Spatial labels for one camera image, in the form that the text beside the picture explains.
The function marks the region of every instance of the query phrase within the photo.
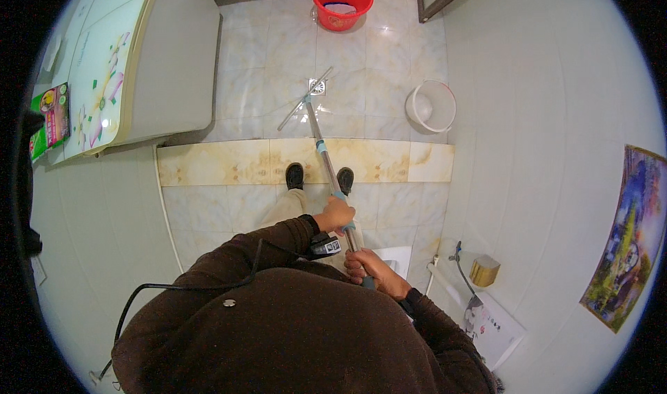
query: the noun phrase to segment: black shoe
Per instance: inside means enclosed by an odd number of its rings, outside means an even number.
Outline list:
[[[288,190],[304,189],[304,167],[299,163],[292,163],[285,170],[285,182],[288,183]]]
[[[336,178],[338,179],[340,190],[343,192],[343,194],[349,196],[349,192],[352,191],[352,183],[354,182],[354,172],[352,169],[344,166],[338,170]]]

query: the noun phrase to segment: floor drain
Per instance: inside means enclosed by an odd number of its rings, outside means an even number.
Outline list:
[[[317,79],[308,79],[308,88],[310,89],[313,86],[313,84],[315,84],[317,81],[318,81]],[[326,92],[327,92],[327,81],[322,80],[310,94],[311,96],[326,96]]]

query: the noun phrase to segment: brown jacket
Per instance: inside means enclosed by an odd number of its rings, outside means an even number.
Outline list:
[[[291,219],[236,235],[174,284],[239,282],[260,238],[304,253],[316,232]],[[470,338],[426,296],[414,318],[331,266],[266,247],[243,287],[165,290],[148,302],[116,342],[113,370],[127,394],[496,390]]]

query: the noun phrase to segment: decorative tile border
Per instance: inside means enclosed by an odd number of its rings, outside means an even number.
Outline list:
[[[454,145],[403,140],[327,139],[335,167],[348,166],[355,182],[448,182]],[[304,165],[308,184],[326,183],[315,140],[256,139],[205,142],[157,149],[162,186],[283,184],[290,163]]]

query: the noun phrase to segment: white bucket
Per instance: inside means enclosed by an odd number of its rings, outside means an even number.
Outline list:
[[[446,132],[456,116],[456,99],[445,83],[426,80],[407,96],[405,111],[429,132]]]

